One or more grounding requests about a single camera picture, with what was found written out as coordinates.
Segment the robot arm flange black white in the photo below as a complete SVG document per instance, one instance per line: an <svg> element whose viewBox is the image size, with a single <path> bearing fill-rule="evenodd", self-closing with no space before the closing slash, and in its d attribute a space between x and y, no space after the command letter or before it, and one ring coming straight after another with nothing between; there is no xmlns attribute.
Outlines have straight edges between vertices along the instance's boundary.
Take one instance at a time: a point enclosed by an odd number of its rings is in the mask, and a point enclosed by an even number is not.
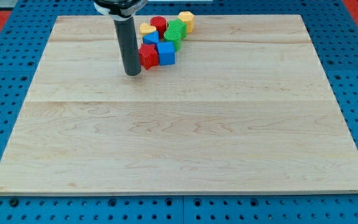
<svg viewBox="0 0 358 224"><path fill-rule="evenodd" d="M115 21L125 21L141 10L148 0L94 0L94 8Z"/></svg>

